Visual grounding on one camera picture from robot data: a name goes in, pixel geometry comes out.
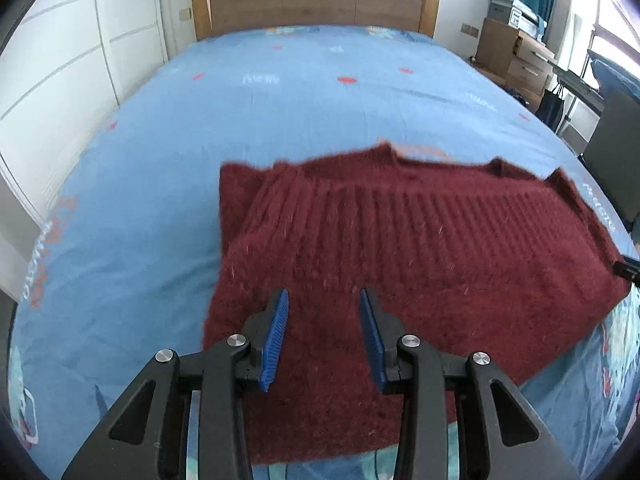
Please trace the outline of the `dark grey chair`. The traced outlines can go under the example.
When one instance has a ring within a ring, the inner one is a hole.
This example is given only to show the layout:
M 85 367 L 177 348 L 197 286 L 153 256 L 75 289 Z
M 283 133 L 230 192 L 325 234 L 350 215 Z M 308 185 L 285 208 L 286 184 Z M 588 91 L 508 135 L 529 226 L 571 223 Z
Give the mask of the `dark grey chair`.
M 639 157 L 639 100 L 614 91 L 582 152 L 582 163 L 628 231 L 639 218 Z

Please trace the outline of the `white wardrobe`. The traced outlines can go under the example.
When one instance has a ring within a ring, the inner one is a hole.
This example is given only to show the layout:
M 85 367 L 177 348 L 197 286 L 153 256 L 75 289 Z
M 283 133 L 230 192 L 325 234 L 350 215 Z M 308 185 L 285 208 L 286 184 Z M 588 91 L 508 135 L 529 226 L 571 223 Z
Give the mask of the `white wardrobe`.
M 35 0 L 1 53 L 1 288 L 104 122 L 167 61 L 160 0 Z

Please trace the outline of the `wooden drawer cabinet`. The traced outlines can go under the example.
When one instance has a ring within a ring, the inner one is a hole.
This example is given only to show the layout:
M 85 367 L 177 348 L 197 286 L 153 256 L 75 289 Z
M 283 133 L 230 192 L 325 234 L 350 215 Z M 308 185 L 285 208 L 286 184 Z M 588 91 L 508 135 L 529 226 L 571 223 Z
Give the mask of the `wooden drawer cabinet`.
M 536 112 L 552 75 L 554 54 L 521 29 L 485 18 L 474 65 L 502 88 L 518 90 Z

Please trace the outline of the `white printer on cabinet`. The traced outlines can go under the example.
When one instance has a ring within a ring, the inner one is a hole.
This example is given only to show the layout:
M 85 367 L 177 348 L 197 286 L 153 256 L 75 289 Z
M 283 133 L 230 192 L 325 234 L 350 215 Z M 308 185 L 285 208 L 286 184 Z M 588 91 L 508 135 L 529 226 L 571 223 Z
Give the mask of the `white printer on cabinet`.
M 547 22 L 520 0 L 488 0 L 487 17 L 526 32 L 537 41 L 544 38 Z

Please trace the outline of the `blue quilt on chair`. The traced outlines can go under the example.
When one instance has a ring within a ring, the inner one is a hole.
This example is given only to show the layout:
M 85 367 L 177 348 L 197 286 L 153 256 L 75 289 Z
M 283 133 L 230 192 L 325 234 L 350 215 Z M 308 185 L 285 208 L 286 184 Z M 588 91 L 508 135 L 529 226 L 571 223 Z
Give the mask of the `blue quilt on chair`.
M 622 92 L 637 101 L 640 100 L 639 78 L 626 68 L 596 52 L 590 54 L 590 64 L 603 99 L 607 100 L 615 92 Z

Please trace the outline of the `dark desk with legs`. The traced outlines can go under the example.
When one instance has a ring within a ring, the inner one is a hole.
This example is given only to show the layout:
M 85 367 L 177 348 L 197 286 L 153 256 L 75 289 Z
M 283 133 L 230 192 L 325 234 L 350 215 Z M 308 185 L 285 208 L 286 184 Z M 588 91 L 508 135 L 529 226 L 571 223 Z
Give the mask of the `dark desk with legs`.
M 573 96 L 573 101 L 570 106 L 563 112 L 562 119 L 556 128 L 556 133 L 560 133 L 565 124 L 570 122 L 570 114 L 575 107 L 577 101 L 582 102 L 588 110 L 591 110 L 593 114 L 600 117 L 604 111 L 605 100 L 602 98 L 599 92 L 586 84 L 582 77 L 579 77 L 570 70 L 563 70 L 558 64 L 552 60 L 548 60 L 547 63 L 552 67 L 552 72 L 555 74 L 558 80 L 558 87 L 566 90 Z

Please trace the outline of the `dark red knit sweater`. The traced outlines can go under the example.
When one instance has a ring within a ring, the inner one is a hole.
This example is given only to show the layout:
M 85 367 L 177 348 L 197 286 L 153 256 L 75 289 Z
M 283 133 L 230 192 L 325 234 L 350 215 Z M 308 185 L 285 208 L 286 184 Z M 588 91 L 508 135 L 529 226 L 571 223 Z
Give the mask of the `dark red knit sweater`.
M 210 346 L 288 292 L 277 376 L 244 408 L 255 465 L 386 448 L 401 402 L 372 379 L 358 295 L 440 351 L 488 352 L 522 384 L 630 291 L 620 252 L 561 170 L 418 162 L 389 145 L 269 169 L 224 164 Z

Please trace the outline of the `blue dinosaur print bedsheet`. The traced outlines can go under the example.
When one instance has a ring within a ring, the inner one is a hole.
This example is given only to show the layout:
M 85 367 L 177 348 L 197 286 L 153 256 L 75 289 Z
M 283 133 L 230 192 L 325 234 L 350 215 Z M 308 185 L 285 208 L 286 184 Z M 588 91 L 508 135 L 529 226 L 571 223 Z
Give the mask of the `blue dinosaur print bedsheet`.
M 634 244 L 567 146 L 412 32 L 254 30 L 188 47 L 91 130 L 35 240 L 12 330 L 11 418 L 52 479 L 142 365 L 201 343 L 220 270 L 224 162 L 388 142 L 416 159 L 562 168 L 618 249 Z

